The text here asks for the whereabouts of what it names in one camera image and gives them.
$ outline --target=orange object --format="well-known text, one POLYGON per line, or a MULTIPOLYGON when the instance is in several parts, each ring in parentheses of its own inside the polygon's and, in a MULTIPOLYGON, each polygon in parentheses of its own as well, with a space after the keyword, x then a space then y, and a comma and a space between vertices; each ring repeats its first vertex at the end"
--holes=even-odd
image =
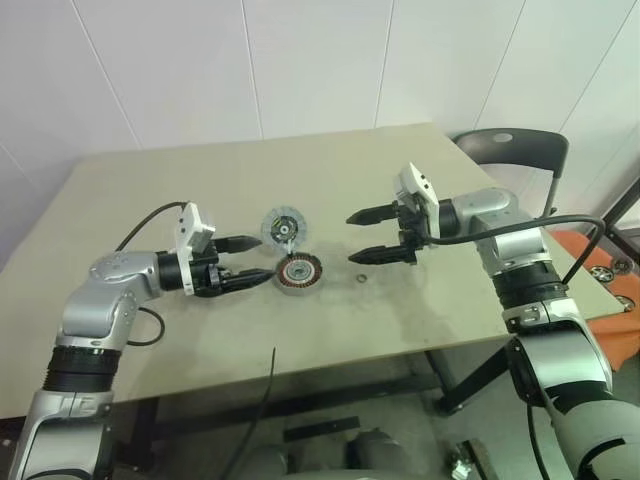
MULTIPOLYGON (((579 232, 551 232, 553 238, 574 258, 580 256, 589 239, 579 232)), ((589 269, 596 265, 611 268, 613 257, 596 248, 584 263, 589 269)), ((589 321, 589 328, 609 359, 611 368, 618 370, 622 363, 640 351, 640 278, 635 273, 616 275, 606 288, 614 295, 624 295, 636 304, 630 312, 618 313, 589 321)))

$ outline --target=floor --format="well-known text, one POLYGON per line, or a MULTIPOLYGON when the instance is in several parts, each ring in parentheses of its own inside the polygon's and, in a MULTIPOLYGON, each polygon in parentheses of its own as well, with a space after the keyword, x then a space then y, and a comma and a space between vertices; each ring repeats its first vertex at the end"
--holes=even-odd
MULTIPOLYGON (((446 355, 452 372, 462 378, 497 350, 501 343, 489 342, 448 350, 446 355)), ((423 358, 408 356, 276 377, 273 397, 300 395, 352 385, 354 382, 397 378, 427 368, 423 358)), ((252 403, 262 395, 264 387, 264 381, 249 382, 177 395, 164 403, 161 416, 193 415, 238 403, 252 403)), ((627 361, 621 371, 615 374, 614 390, 619 398, 640 404, 639 357, 627 361)), ((434 412, 431 406, 434 398, 437 398, 437 392, 386 397, 289 418, 265 420, 256 429, 250 448, 282 444, 282 432, 288 428, 359 416, 361 429, 380 428, 393 436, 409 454, 413 473, 422 478, 451 478, 445 469, 447 453, 451 445, 468 438, 478 438, 485 444, 500 479, 539 478, 529 444, 525 405, 517 398, 508 375, 503 375, 452 417, 442 418, 434 412)), ((569 480, 571 476, 558 449, 548 416, 536 409, 535 421, 542 455, 551 478, 569 480)), ((160 462, 151 478, 185 478, 187 472, 190 478, 218 478, 245 429, 245 425, 240 425, 184 436, 160 445, 160 462)), ((287 448, 296 455, 304 469, 339 468, 344 459, 344 444, 356 434, 355 430, 346 431, 292 443, 287 448)), ((119 472, 116 478, 142 477, 119 472)))

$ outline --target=black wire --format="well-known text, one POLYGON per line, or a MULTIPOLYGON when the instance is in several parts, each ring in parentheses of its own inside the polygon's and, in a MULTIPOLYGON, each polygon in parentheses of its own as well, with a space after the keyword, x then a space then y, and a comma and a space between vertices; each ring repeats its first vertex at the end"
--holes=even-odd
POLYGON ((585 247, 582 254, 576 259, 575 263, 571 266, 567 274, 562 279, 562 283, 567 284, 569 280, 573 278, 576 272, 584 264, 585 260, 604 235, 605 223, 602 219, 592 217, 590 215, 558 215, 557 217, 544 217, 536 218, 528 222, 515 223, 513 225, 507 225, 506 227, 494 228, 493 230, 487 230, 485 232, 474 233, 471 235, 465 235, 464 237, 454 238, 435 238, 427 235, 425 238, 426 243, 432 243, 434 245, 458 245, 460 243, 476 242, 485 238, 494 237, 496 235, 504 235, 506 233, 518 232, 520 230, 528 230, 530 228, 544 227, 546 225, 557 225, 559 223, 591 223, 596 227, 596 231, 589 240, 589 243, 585 247))
POLYGON ((262 396, 262 400, 260 401, 260 405, 258 406, 258 410, 256 411, 255 418, 251 422, 251 425, 249 425, 249 428, 245 432, 244 437, 242 437, 242 440, 236 447, 235 451, 233 452, 233 455, 229 458, 229 461, 227 462, 224 469, 222 470, 222 473, 220 474, 220 480, 227 480, 229 478, 229 475, 231 475, 231 472, 236 467, 238 461, 240 460, 240 457, 242 456, 245 449, 247 448, 247 445, 249 444, 249 440, 251 440, 251 436, 253 435, 253 432, 258 426, 258 422, 260 421, 260 419, 262 418, 262 415, 264 414, 264 410, 267 406, 267 402, 269 401, 269 395, 271 395, 271 386, 273 385, 273 371, 275 369, 275 365, 276 365, 276 348, 273 347, 273 351, 271 352, 271 370, 269 372, 269 383, 267 384, 267 389, 264 391, 264 395, 262 396))
POLYGON ((149 345, 158 343, 160 340, 162 340, 162 337, 164 337, 164 332, 166 330, 164 319, 162 318, 162 316, 160 316, 158 312, 155 312, 147 307, 138 307, 138 311, 148 313, 149 315, 154 317, 158 321, 158 325, 160 326, 160 331, 158 332, 158 335, 156 335, 151 340, 145 340, 142 342, 138 342, 135 340, 127 340, 127 345, 131 345, 132 347, 148 347, 149 345))
POLYGON ((138 225, 136 225, 133 230, 131 230, 131 232, 129 233, 129 235, 127 235, 124 240, 122 242, 120 242, 120 245, 118 245, 116 247, 116 252, 121 251, 124 247, 127 246, 127 244, 131 241, 131 239, 133 237, 135 237, 138 232, 140 230, 143 229, 143 227, 149 223, 154 217, 158 216, 158 214, 164 212, 165 210, 169 210, 170 208, 173 207, 181 207, 184 210, 184 207, 187 206, 188 202, 171 202, 171 203, 167 203, 165 205, 162 205, 161 207, 156 208, 153 212, 151 212, 149 215, 147 215, 145 218, 142 219, 142 221, 140 223, 138 223, 138 225))
POLYGON ((533 424, 533 408, 531 408, 531 405, 527 405, 527 424, 529 425, 531 448, 533 448, 533 456, 536 457, 536 464, 538 465, 538 470, 540 470, 540 476, 542 480, 550 480, 549 473, 547 473, 547 468, 544 466, 544 461, 540 454, 540 447, 538 446, 538 439, 536 438, 536 427, 533 424))
MULTIPOLYGON (((144 217, 142 221, 138 223, 133 228, 133 230, 129 232, 129 234, 126 237, 124 237, 124 240, 120 242, 120 244, 116 247, 115 251, 116 252, 122 251, 124 247, 126 247, 127 244, 133 239, 133 237, 135 237, 138 234, 138 232, 142 230, 147 223, 149 223, 153 218, 158 216, 158 214, 164 212, 165 210, 169 210, 170 208, 173 208, 173 207, 180 207, 182 208, 182 210, 184 210, 184 208, 187 206, 187 203, 189 202, 170 202, 165 205, 162 205, 161 207, 156 208, 153 212, 151 212, 149 215, 144 217)), ((130 345, 132 347, 148 347, 150 345, 154 345, 158 343, 160 340, 162 340, 162 337, 164 337, 164 332, 166 331, 166 324, 164 322, 164 319, 158 312, 155 312, 150 308, 138 307, 138 311, 148 313, 149 315, 154 317, 158 321, 158 325, 160 326, 160 331, 158 332, 158 335, 151 340, 147 340, 144 342, 128 340, 127 345, 130 345)))

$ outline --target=silver robotic arm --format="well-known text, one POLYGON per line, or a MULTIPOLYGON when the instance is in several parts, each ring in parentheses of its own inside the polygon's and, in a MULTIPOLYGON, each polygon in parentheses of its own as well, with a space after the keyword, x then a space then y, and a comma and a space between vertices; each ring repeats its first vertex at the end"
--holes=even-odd
POLYGON ((34 395, 9 480, 106 479, 112 471, 111 385, 138 307, 168 290, 212 297, 273 275, 233 275, 218 254, 260 244, 252 237, 213 239, 215 229, 188 203, 176 227, 176 251, 115 252, 89 269, 67 301, 42 389, 34 395))
POLYGON ((549 413, 575 478, 640 479, 640 408, 611 394, 611 369, 555 272, 539 228, 490 233, 531 218, 515 196, 490 188, 438 201, 413 164, 395 180, 396 201, 360 210, 347 223, 397 219, 400 245, 353 254, 363 264, 417 262, 416 250, 475 241, 514 337, 505 347, 520 398, 549 413))

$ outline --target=chair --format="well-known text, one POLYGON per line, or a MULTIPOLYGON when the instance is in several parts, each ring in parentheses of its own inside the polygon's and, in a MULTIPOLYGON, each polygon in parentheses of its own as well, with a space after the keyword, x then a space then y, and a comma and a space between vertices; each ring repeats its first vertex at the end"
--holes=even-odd
POLYGON ((559 133, 524 128, 488 128, 463 133, 453 139, 478 165, 510 164, 550 170, 553 179, 542 212, 548 217, 562 177, 569 142, 559 133))

